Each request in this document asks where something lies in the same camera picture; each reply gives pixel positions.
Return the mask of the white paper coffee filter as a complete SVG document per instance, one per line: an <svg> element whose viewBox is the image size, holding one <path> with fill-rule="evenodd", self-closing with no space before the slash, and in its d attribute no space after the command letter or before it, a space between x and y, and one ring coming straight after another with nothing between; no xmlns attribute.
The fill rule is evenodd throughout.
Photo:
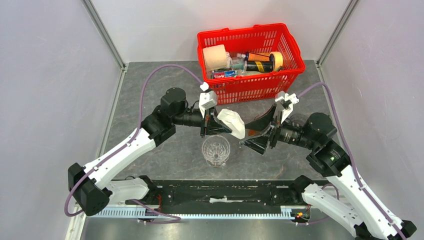
<svg viewBox="0 0 424 240"><path fill-rule="evenodd" d="M232 136L239 140L245 138L245 123L236 111L224 108L218 113L217 118L231 130Z"/></svg>

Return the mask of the clear glass dripper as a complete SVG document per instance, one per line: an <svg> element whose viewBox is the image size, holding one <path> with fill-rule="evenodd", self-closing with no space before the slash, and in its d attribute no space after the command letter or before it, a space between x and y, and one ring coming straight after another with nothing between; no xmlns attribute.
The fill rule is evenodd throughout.
<svg viewBox="0 0 424 240"><path fill-rule="evenodd" d="M214 168L226 165L231 153L231 146L227 138L221 135L208 136L202 144L202 154L206 163Z"/></svg>

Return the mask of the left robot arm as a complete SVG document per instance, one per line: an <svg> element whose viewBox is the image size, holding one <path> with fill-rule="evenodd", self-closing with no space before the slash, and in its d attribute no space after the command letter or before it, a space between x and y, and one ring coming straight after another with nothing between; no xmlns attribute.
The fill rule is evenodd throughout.
<svg viewBox="0 0 424 240"><path fill-rule="evenodd" d="M113 183L113 178L134 160L158 147L176 133L176 126L200 128L200 135L232 133L235 127L222 120L215 109L216 95L201 93L198 108L189 108L186 92L170 88L160 104L122 142L105 155L85 164L74 163L67 170L69 197L74 198L87 216L101 212L111 202L141 200L152 204L155 186L147 177Z"/></svg>

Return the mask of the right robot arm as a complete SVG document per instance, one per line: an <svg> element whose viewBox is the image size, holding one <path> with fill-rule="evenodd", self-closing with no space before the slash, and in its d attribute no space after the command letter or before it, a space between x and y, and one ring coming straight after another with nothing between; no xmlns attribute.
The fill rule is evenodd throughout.
<svg viewBox="0 0 424 240"><path fill-rule="evenodd" d="M241 144L264 154L278 142L310 150L311 167L347 199L341 202L325 193L314 181L301 175L289 186L289 200L312 205L343 226L357 240L405 240L417 227L393 214L365 184L354 169L349 154L333 140L337 132L329 115L312 113L303 125L285 119L286 109L273 104L245 128L254 134Z"/></svg>

